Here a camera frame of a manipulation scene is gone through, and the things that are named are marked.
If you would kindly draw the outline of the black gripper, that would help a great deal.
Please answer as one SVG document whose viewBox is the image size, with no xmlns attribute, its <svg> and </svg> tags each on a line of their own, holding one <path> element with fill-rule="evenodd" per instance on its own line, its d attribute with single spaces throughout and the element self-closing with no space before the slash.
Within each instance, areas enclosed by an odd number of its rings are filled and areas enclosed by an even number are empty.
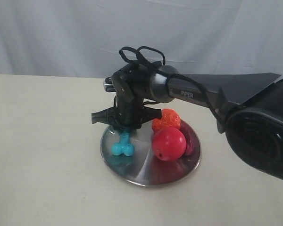
<svg viewBox="0 0 283 226">
<path fill-rule="evenodd" d="M 147 88 L 149 70 L 137 63 L 127 64 L 111 76 L 116 90 L 114 106 L 91 113 L 91 123 L 113 124 L 119 129 L 139 129 L 142 124 L 162 118 L 162 110 L 146 107 L 151 99 Z"/>
</svg>

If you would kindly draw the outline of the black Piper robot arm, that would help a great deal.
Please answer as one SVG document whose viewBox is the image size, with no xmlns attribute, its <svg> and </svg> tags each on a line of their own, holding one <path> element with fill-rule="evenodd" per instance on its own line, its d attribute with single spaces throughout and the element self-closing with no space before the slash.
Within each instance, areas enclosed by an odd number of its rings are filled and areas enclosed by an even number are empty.
<svg viewBox="0 0 283 226">
<path fill-rule="evenodd" d="M 92 123 L 120 130 L 160 118 L 152 103 L 179 99 L 208 108 L 234 153 L 251 167 L 283 180 L 283 77 L 276 73 L 180 74 L 160 62 L 128 63 L 104 83 L 113 106 L 92 113 Z"/>
</svg>

